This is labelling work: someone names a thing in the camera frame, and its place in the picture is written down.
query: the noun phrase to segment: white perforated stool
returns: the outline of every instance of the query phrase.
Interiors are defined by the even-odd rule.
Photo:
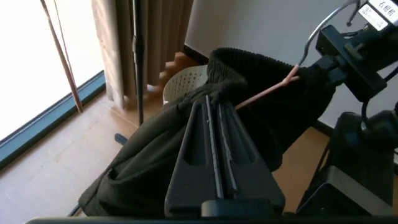
[[[176,100],[207,81],[207,65],[183,69],[175,74],[164,87],[163,104]]]

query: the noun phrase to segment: black garment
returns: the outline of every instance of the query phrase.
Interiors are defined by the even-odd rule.
[[[234,105],[281,81],[291,65],[238,49],[211,53],[206,85],[164,106],[122,147],[83,193],[87,215],[163,217],[164,199],[193,102],[210,95],[212,105]],[[324,112],[335,92],[317,67],[301,68],[299,81],[241,108],[238,113],[270,170]]]

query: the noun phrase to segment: gray wall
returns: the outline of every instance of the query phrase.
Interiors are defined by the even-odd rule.
[[[331,11],[345,0],[195,0],[185,43],[209,56],[217,47],[236,47],[295,64],[303,54],[308,36]],[[352,27],[346,20],[354,6],[347,7],[331,23],[340,32],[365,25],[358,14]],[[305,65],[320,58],[311,46]],[[393,67],[381,71],[386,75]],[[368,114],[391,109],[398,101],[398,77],[371,100]],[[338,88],[320,121],[335,126],[344,111],[361,111],[359,103],[344,85]]]

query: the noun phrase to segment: black equipment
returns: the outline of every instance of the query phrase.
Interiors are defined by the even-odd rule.
[[[165,199],[166,217],[178,220],[28,223],[396,223],[391,215],[398,104],[371,118],[366,106],[397,73],[382,78],[377,71],[398,61],[398,2],[368,0],[359,13],[369,22],[362,30],[341,34],[327,26],[320,31],[316,49],[322,57],[316,63],[328,72],[331,85],[344,83],[364,103],[362,114],[345,112],[338,119],[296,214],[282,214],[283,193],[232,104],[218,105],[214,114],[204,97],[192,109]]]

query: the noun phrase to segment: beige curtain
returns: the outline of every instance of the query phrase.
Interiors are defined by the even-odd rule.
[[[101,44],[106,93],[124,108],[124,96],[136,100],[132,51],[133,0],[92,0],[97,36]],[[174,61],[185,41],[193,0],[141,0],[144,39],[143,87],[158,85],[165,63]]]

